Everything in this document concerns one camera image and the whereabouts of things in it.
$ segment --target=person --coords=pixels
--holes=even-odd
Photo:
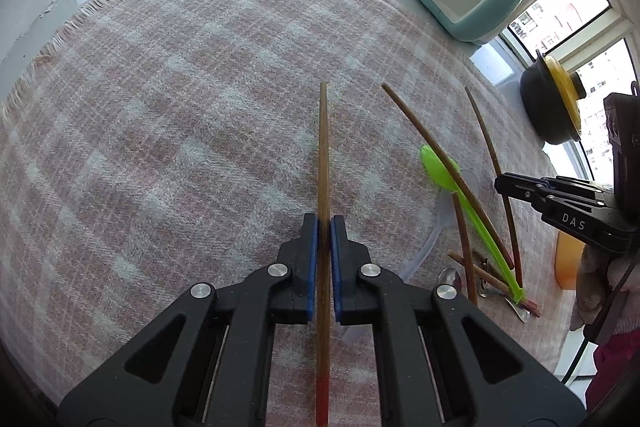
[[[631,256],[612,259],[597,248],[584,247],[576,280],[571,330],[593,323],[607,293],[622,279],[631,261]],[[589,412],[609,394],[640,349],[640,265],[634,268],[620,291],[628,292],[620,317],[609,340],[593,353],[597,373],[585,393]]]

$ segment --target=silver screw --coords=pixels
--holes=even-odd
[[[360,273],[366,277],[377,277],[380,275],[380,272],[382,272],[382,270],[377,264],[367,263],[360,266]]]
[[[455,299],[458,292],[453,286],[448,284],[442,284],[436,288],[436,295],[441,299],[445,299],[446,301],[450,301],[451,299]]]
[[[205,297],[209,297],[209,295],[211,295],[211,286],[206,282],[199,282],[191,287],[191,297],[204,299]]]
[[[282,277],[283,275],[286,275],[288,271],[289,271],[289,268],[287,268],[287,265],[282,263],[272,264],[267,269],[267,272],[272,277]]]

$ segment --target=green spoon handle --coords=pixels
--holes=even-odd
[[[504,260],[504,257],[502,257],[498,246],[495,244],[494,239],[489,234],[489,231],[482,223],[478,214],[476,214],[476,211],[465,198],[465,195],[462,193],[462,191],[457,190],[457,192],[460,196],[460,202],[462,204],[463,210],[466,212],[466,215],[469,217],[469,219],[473,223],[473,226],[478,231],[478,234],[480,235],[482,241],[484,241],[484,244],[489,249],[491,257],[494,258],[494,262],[497,264],[498,270],[500,270],[500,273],[509,285],[511,292],[513,293],[513,300],[516,302],[516,304],[519,303],[524,298],[524,290],[518,285],[516,278],[513,276],[511,270],[509,270],[507,262]]]

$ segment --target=black pot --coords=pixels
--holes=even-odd
[[[580,134],[564,105],[545,59],[536,50],[538,58],[520,77],[520,96],[536,133],[547,143],[558,145],[569,140],[578,141]],[[580,75],[572,73],[571,80],[581,100],[587,96]]]

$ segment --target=fringe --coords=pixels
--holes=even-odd
[[[76,13],[58,29],[51,40],[44,45],[36,57],[31,61],[26,71],[15,81],[6,100],[0,103],[0,118],[5,129],[10,129],[17,123],[20,113],[33,98],[35,73],[38,66],[55,58],[56,54],[65,47],[66,42],[81,28],[81,26],[98,15],[114,0],[89,0],[78,7]]]

